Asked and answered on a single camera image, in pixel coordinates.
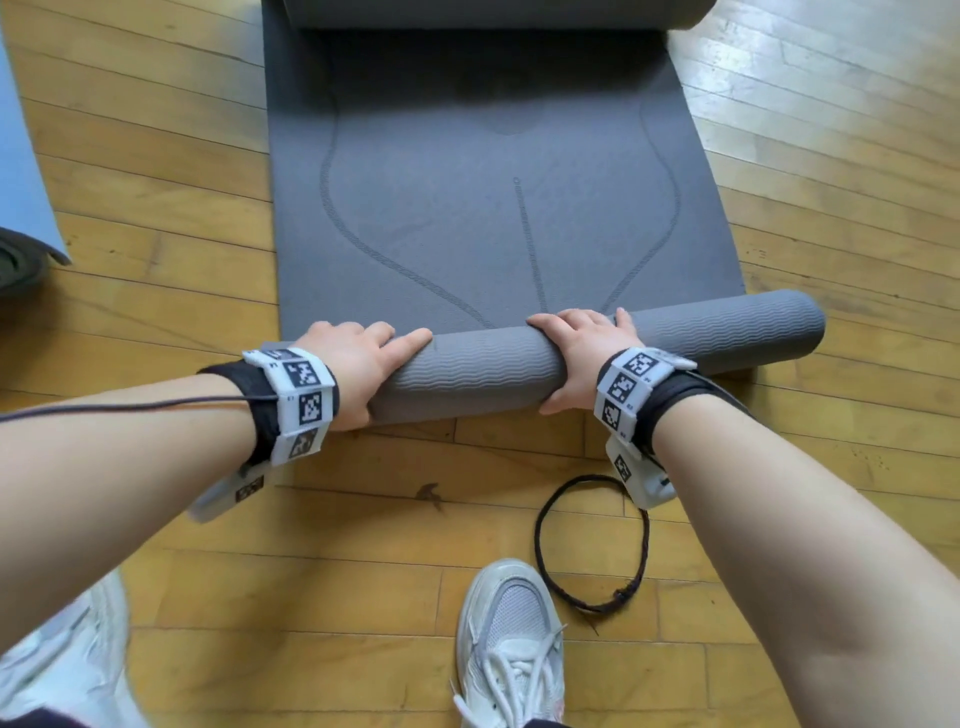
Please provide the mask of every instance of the person's left hand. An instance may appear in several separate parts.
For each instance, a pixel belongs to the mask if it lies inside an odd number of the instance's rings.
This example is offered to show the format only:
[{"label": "person's left hand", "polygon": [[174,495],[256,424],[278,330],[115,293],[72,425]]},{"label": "person's left hand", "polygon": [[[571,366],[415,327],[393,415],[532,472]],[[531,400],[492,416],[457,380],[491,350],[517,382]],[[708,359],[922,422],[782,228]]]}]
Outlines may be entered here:
[{"label": "person's left hand", "polygon": [[433,338],[429,328],[418,328],[397,339],[393,338],[395,333],[383,321],[366,328],[352,321],[336,327],[318,321],[294,344],[318,356],[337,377],[340,410],[330,429],[369,425],[367,405],[376,390]]}]

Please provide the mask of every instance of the wooden floor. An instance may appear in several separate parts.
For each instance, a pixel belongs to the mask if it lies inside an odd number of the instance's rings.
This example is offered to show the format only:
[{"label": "wooden floor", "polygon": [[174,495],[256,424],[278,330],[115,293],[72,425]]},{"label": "wooden floor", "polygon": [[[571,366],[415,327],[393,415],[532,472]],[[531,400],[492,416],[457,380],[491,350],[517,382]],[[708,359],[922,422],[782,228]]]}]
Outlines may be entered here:
[{"label": "wooden floor", "polygon": [[[828,313],[817,353],[738,391],[960,571],[960,10],[720,0],[671,36],[750,291]],[[255,0],[0,0],[75,258],[0,307],[6,408],[191,373],[277,337]],[[16,367],[9,362],[16,361]],[[537,509],[604,471],[581,413],[331,437],[279,487],[178,520],[124,567],[130,672],[157,726],[441,728],[475,570],[532,560]],[[441,502],[418,498],[427,484]],[[636,511],[566,498],[552,569],[600,599]],[[780,685],[679,503],[609,621],[564,611],[567,708],[594,728],[789,726]],[[909,583],[909,574],[903,574]]]}]

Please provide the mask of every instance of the shoe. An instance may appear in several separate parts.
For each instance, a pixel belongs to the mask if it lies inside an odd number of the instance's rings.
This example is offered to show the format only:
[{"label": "shoe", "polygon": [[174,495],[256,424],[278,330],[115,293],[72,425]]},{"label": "shoe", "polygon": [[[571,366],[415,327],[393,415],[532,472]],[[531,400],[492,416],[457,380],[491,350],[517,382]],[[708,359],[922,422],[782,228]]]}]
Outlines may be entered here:
[{"label": "shoe", "polygon": [[0,720],[43,709],[88,728],[149,728],[124,669],[129,621],[112,571],[0,657]]},{"label": "shoe", "polygon": [[522,728],[564,716],[564,626],[540,575],[503,559],[473,579],[457,627],[464,728]]}]

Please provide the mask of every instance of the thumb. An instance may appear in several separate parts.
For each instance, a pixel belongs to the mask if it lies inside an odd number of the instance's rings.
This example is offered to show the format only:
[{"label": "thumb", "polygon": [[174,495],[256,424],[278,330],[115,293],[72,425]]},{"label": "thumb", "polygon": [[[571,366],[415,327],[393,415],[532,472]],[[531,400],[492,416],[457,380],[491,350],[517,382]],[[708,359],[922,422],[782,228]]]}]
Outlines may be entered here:
[{"label": "thumb", "polygon": [[563,412],[565,409],[569,409],[570,405],[567,403],[569,399],[569,392],[566,387],[561,387],[552,395],[550,395],[546,401],[540,405],[541,415],[555,415],[558,412]]}]

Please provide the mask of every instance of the cable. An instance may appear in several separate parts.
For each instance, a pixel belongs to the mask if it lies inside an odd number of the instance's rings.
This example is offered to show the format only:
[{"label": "cable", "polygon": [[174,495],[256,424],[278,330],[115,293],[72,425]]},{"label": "cable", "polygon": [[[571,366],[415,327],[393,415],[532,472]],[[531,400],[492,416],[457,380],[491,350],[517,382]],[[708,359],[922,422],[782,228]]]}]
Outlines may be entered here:
[{"label": "cable", "polygon": [[614,590],[613,599],[610,601],[603,604],[587,604],[582,599],[578,599],[576,596],[565,592],[560,585],[553,580],[546,570],[546,565],[543,563],[543,552],[540,549],[540,527],[543,525],[543,519],[546,517],[546,514],[550,512],[550,509],[554,503],[560,499],[560,496],[573,486],[580,485],[581,483],[612,483],[616,486],[617,490],[626,490],[620,480],[610,475],[578,475],[577,477],[567,480],[566,483],[560,486],[557,492],[546,501],[540,509],[540,513],[537,515],[537,524],[534,526],[534,555],[537,557],[537,570],[540,572],[540,576],[543,577],[543,581],[550,588],[550,591],[570,606],[576,607],[581,612],[590,612],[595,615],[609,615],[630,601],[634,594],[636,594],[636,590],[639,589],[640,582],[643,580],[643,573],[647,569],[647,552],[650,549],[650,517],[646,511],[640,509],[640,517],[643,519],[643,539],[640,542],[640,567],[636,570],[636,576],[634,576],[625,587]]},{"label": "cable", "polygon": [[87,415],[99,412],[151,412],[157,409],[180,407],[184,404],[208,404],[211,402],[230,401],[276,401],[276,395],[258,397],[184,397],[180,400],[161,400],[151,402],[135,402],[130,404],[51,404],[46,407],[21,409],[0,415],[0,425],[16,420],[29,420],[33,417],[48,415]]}]

